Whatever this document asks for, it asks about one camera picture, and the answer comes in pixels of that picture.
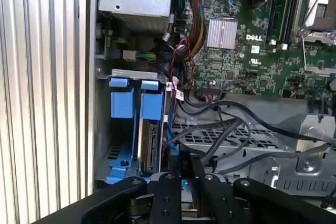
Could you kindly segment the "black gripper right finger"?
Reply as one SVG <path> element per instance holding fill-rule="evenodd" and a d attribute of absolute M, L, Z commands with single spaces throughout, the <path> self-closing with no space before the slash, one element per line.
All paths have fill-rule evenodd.
<path fill-rule="evenodd" d="M 214 223 L 335 223 L 335 214 L 250 178 L 233 184 L 207 174 L 193 156 L 199 209 Z"/>

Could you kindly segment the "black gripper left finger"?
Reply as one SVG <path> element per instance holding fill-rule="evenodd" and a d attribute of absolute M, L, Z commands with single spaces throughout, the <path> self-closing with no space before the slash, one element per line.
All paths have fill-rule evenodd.
<path fill-rule="evenodd" d="M 127 177 L 73 203 L 37 223 L 181 223 L 179 157 L 165 173 Z"/>

